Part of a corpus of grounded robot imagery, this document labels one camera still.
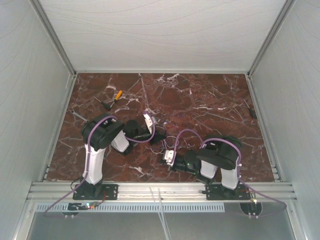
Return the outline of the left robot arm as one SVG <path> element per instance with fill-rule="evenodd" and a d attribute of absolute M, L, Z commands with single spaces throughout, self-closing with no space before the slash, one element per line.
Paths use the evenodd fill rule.
<path fill-rule="evenodd" d="M 146 128 L 140 127 L 136 120 L 124 123 L 108 113 L 100 114 L 84 125 L 81 134 L 86 157 L 82 177 L 87 184 L 85 193 L 91 199 L 97 199 L 103 193 L 103 187 L 99 183 L 103 179 L 103 159 L 108 146 L 126 156 L 132 151 L 134 144 L 152 145 L 166 138 L 165 132 L 156 129 L 155 117 L 146 111 L 143 117 Z"/>

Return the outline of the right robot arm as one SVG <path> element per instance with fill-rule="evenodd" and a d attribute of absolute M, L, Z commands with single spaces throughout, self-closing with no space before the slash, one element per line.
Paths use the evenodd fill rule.
<path fill-rule="evenodd" d="M 177 155 L 173 150 L 166 150 L 162 162 L 173 171 L 182 171 L 194 175 L 205 185 L 215 180 L 217 170 L 221 171 L 221 193 L 227 199 L 239 193 L 238 162 L 242 142 L 233 136 L 209 134 L 201 148 L 189 150 L 184 155 Z"/>

